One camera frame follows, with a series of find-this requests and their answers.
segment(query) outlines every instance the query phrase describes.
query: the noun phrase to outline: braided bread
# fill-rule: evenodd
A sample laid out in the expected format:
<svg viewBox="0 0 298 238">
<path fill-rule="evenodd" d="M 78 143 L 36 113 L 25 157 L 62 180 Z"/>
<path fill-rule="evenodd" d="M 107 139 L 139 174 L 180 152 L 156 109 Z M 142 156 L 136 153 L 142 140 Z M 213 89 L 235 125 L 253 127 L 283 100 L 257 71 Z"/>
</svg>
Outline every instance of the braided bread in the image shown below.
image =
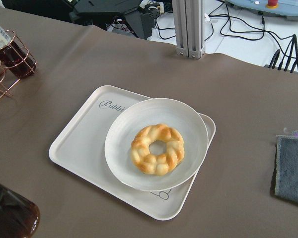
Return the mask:
<svg viewBox="0 0 298 238">
<path fill-rule="evenodd" d="M 152 155 L 150 144 L 160 140 L 166 143 L 166 152 Z M 149 125 L 135 136 L 131 143 L 131 159 L 145 174 L 165 175 L 174 170 L 184 157 L 184 142 L 181 134 L 166 124 Z"/>
</svg>

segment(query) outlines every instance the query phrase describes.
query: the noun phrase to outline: bottle of dark liquid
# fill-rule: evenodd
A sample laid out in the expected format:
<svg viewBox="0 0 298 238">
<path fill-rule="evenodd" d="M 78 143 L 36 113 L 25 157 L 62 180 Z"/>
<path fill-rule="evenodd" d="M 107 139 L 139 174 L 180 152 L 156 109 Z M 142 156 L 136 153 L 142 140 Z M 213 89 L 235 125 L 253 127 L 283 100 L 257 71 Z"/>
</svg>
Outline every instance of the bottle of dark liquid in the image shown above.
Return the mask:
<svg viewBox="0 0 298 238">
<path fill-rule="evenodd" d="M 18 78 L 35 71 L 35 63 L 19 45 L 0 27 L 0 60 Z"/>
<path fill-rule="evenodd" d="M 40 220 L 39 208 L 0 184 L 0 238 L 29 238 Z"/>
</svg>

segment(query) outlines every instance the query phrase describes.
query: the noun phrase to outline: metal bracket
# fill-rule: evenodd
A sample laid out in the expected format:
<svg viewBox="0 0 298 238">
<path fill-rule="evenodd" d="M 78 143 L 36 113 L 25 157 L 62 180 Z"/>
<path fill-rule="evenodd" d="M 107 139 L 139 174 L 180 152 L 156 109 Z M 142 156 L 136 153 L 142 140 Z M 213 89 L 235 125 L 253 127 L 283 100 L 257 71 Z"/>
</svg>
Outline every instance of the metal bracket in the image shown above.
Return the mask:
<svg viewBox="0 0 298 238">
<path fill-rule="evenodd" d="M 172 0 L 177 53 L 199 59 L 205 52 L 203 0 Z"/>
</svg>

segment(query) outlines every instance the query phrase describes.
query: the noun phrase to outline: washcloth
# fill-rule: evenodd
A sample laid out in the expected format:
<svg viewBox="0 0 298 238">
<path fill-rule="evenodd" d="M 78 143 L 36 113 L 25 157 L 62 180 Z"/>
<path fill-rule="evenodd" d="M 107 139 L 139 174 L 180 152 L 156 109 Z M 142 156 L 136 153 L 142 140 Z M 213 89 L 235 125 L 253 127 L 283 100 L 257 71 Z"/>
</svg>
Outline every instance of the washcloth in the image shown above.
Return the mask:
<svg viewBox="0 0 298 238">
<path fill-rule="evenodd" d="M 298 203 L 298 131 L 277 137 L 275 195 Z"/>
</svg>

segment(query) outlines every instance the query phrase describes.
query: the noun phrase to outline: white tray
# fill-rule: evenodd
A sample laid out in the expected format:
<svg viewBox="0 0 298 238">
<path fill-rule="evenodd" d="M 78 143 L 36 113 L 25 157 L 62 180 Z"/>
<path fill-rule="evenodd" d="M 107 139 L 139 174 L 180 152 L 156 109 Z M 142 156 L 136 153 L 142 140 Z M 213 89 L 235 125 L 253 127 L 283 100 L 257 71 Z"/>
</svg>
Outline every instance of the white tray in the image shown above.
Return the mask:
<svg viewBox="0 0 298 238">
<path fill-rule="evenodd" d="M 104 153 L 107 132 L 115 118 L 131 105 L 149 97 L 113 86 L 97 88 L 52 143 L 50 159 L 90 183 L 157 220 L 169 220 L 181 210 L 194 174 L 180 186 L 159 192 L 143 192 L 122 184 L 109 170 Z M 213 120 L 204 120 L 209 145 L 216 131 Z"/>
</svg>

